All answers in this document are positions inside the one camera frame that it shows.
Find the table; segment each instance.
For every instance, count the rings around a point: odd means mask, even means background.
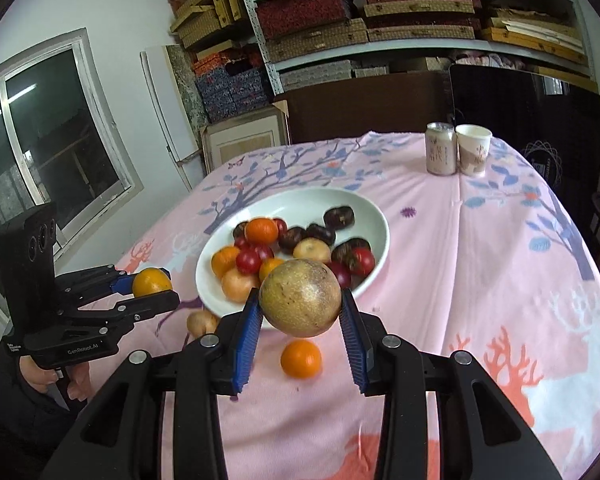
[[[155,356],[183,348],[186,317],[201,306],[194,271],[209,234],[248,203],[296,186],[343,187],[379,206],[391,246],[360,309],[420,350],[472,352],[564,478],[579,478],[600,452],[600,275],[555,195],[498,139],[481,179],[427,173],[422,134],[369,133],[259,150],[215,170],[120,260],[128,272],[169,269],[182,303],[136,325],[117,355],[93,362],[94,386],[135,349]],[[280,353],[289,340],[263,332],[239,400],[219,397],[229,478],[371,479],[382,399],[366,399],[354,386],[338,326],[313,339],[324,367],[314,380],[283,374]],[[433,402],[429,418],[435,421]],[[166,416],[166,478],[172,423]],[[433,424],[429,438],[435,479]]]

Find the window frame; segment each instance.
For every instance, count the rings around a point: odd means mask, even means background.
[[[71,50],[74,54],[82,92],[96,131],[116,171],[118,182],[110,186],[109,189],[80,211],[62,230],[57,230],[58,244],[54,248],[56,258],[63,254],[64,250],[74,243],[80,232],[86,230],[90,223],[97,219],[105,209],[110,209],[113,203],[120,202],[123,196],[129,195],[139,184],[138,175],[133,170],[131,161],[120,139],[116,123],[104,98],[104,92],[93,62],[87,31],[82,28],[32,46],[0,64],[2,119],[7,130],[11,151],[16,160],[16,166],[34,204],[39,205],[45,201],[34,182],[18,141],[8,102],[6,82],[27,68],[67,50]]]

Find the paper cup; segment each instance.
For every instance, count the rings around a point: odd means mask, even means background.
[[[484,176],[487,155],[491,144],[491,132],[475,124],[456,126],[460,171],[468,176]]]

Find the picture frame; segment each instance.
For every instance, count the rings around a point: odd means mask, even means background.
[[[207,174],[244,153],[289,144],[286,119],[286,101],[280,101],[204,128],[202,150]]]

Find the red tomato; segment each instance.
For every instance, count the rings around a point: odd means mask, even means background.
[[[278,226],[278,240],[280,240],[280,237],[286,233],[286,222],[282,218],[272,218],[272,220]]]
[[[244,236],[238,236],[234,240],[234,245],[240,250],[249,249],[251,247],[251,244],[247,241],[247,238],[245,238]]]
[[[243,249],[235,257],[235,267],[243,274],[257,274],[262,261],[253,249]]]
[[[349,263],[352,274],[357,276],[368,276],[376,266],[376,259],[369,249],[358,247],[351,251],[353,258]]]
[[[338,280],[340,288],[351,287],[351,273],[347,267],[345,267],[343,264],[339,264],[338,262],[328,262],[325,265],[331,269],[331,272],[333,272],[336,280]]]
[[[273,250],[267,244],[255,244],[252,249],[258,253],[261,262],[274,256]]]

